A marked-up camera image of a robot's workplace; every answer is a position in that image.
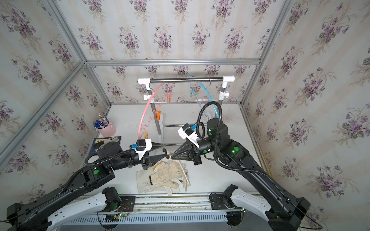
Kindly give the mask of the beige glove black cuff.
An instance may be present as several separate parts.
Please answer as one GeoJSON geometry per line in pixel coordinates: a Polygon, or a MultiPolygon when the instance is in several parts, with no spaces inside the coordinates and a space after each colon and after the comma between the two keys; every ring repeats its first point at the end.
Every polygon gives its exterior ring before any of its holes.
{"type": "Polygon", "coordinates": [[[172,153],[168,152],[167,149],[163,148],[163,152],[168,161],[160,161],[154,166],[154,173],[149,176],[150,184],[164,188],[168,196],[180,193],[181,190],[187,192],[191,183],[186,165],[179,160],[173,160],[172,153]]]}

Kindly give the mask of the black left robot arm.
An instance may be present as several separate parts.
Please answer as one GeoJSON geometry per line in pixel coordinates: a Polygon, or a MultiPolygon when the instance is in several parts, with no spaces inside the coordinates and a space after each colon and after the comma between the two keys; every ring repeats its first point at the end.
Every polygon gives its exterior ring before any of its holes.
{"type": "Polygon", "coordinates": [[[8,207],[6,222],[11,231],[51,231],[92,212],[111,212],[118,209],[121,198],[114,187],[76,202],[75,199],[94,191],[115,178],[122,168],[141,165],[154,166],[165,154],[149,153],[163,148],[162,143],[138,140],[126,151],[115,141],[100,143],[96,152],[87,156],[84,167],[71,175],[65,184],[27,204],[15,203],[8,207]]]}

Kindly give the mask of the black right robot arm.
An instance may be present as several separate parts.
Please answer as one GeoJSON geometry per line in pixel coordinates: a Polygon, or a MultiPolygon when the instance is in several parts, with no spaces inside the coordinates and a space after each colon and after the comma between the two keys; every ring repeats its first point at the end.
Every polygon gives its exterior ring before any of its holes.
{"type": "Polygon", "coordinates": [[[187,123],[178,130],[185,142],[171,158],[200,165],[202,156],[213,153],[218,166],[240,174],[261,195],[259,198],[231,184],[222,194],[225,207],[247,210],[267,221],[274,231],[298,230],[307,217],[310,203],[303,197],[292,195],[273,180],[241,143],[230,138],[222,118],[221,105],[208,102],[193,126],[187,123]]]}

